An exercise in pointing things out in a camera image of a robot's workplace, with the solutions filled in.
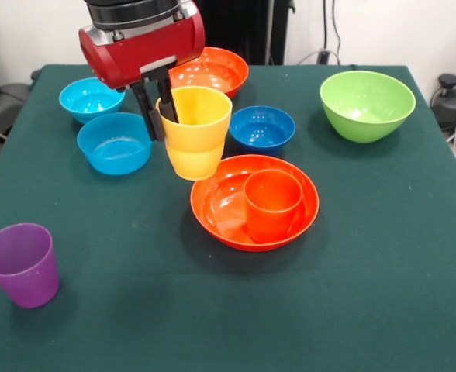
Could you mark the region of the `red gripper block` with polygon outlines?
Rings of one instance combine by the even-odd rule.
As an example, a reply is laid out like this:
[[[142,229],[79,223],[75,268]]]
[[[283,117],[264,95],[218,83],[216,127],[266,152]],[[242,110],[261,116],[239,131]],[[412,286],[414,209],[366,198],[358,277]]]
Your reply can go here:
[[[157,81],[159,111],[143,77],[184,64],[205,46],[202,16],[194,1],[87,1],[92,24],[78,31],[81,50],[95,76],[112,89],[131,87],[149,137],[165,138],[161,116],[178,122],[166,74]]]

